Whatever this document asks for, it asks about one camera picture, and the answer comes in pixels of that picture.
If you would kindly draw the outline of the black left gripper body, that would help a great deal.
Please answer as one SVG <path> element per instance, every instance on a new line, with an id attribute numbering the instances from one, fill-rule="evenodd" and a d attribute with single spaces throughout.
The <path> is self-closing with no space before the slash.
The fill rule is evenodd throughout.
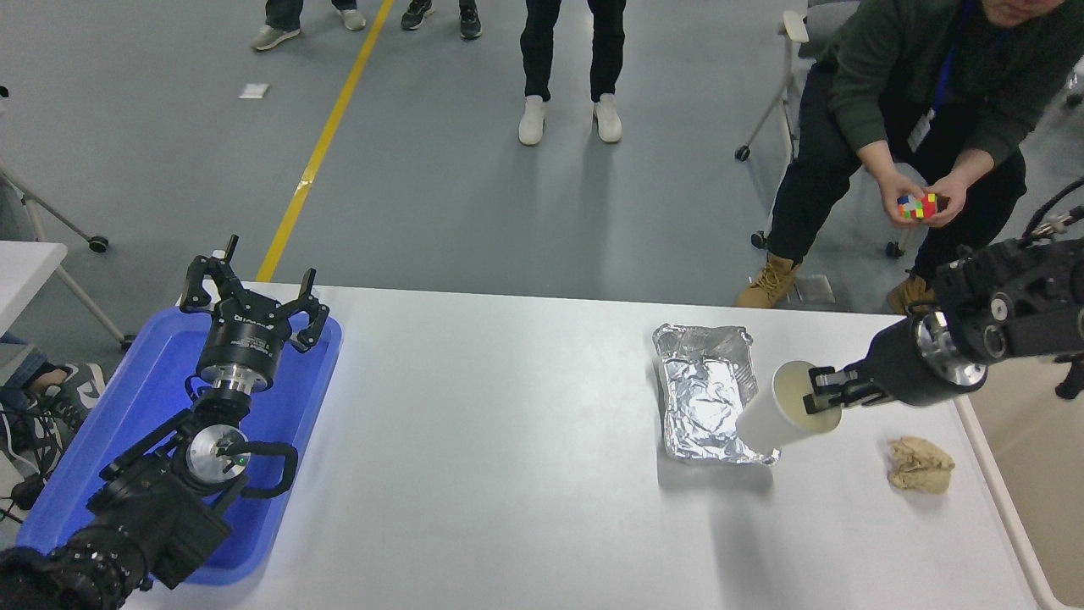
<path id="1" fill-rule="evenodd" d="M 241 313 L 210 313 L 212 325 L 197 360 L 201 375 L 237 366 L 259 375 L 276 374 L 287 340 L 287 320 L 248 317 Z"/>

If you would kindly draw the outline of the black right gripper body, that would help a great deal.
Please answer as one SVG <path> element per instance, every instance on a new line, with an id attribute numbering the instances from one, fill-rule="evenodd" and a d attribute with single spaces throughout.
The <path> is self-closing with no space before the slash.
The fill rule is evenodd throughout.
<path id="1" fill-rule="evenodd" d="M 917 328 L 916 317 L 905 317 L 872 337 L 862 375 L 874 391 L 863 399 L 864 407 L 887 402 L 926 407 L 951 398 L 951 385 L 919 352 Z"/>

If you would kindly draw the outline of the seated person's left hand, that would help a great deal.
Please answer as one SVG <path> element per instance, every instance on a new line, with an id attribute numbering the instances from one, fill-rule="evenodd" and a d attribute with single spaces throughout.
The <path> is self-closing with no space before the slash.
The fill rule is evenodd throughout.
<path id="1" fill-rule="evenodd" d="M 928 225 L 928 228 L 945 228 L 952 223 L 963 211 L 968 189 L 971 189 L 971 182 L 962 174 L 960 170 L 953 170 L 947 176 L 938 179 L 931 186 L 924 189 L 925 196 L 933 194 L 938 202 L 944 203 L 944 209 L 934 215 L 926 216 L 921 221 L 922 224 Z"/>

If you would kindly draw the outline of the seated person's right hand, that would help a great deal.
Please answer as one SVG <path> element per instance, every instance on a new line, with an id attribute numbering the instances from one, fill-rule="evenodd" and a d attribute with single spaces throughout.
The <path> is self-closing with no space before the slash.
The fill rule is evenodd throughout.
<path id="1" fill-rule="evenodd" d="M 904 198 L 904 200 L 907 200 L 907 198 L 922 198 L 925 196 L 924 189 L 919 189 L 909 178 L 899 173 L 893 164 L 868 169 L 868 171 L 870 171 L 872 178 L 877 181 L 880 197 L 882 198 L 883 213 L 888 217 L 890 223 L 901 229 L 911 228 L 916 224 L 916 220 L 909 219 L 909 217 L 905 217 L 899 212 L 898 200 L 900 197 Z"/>

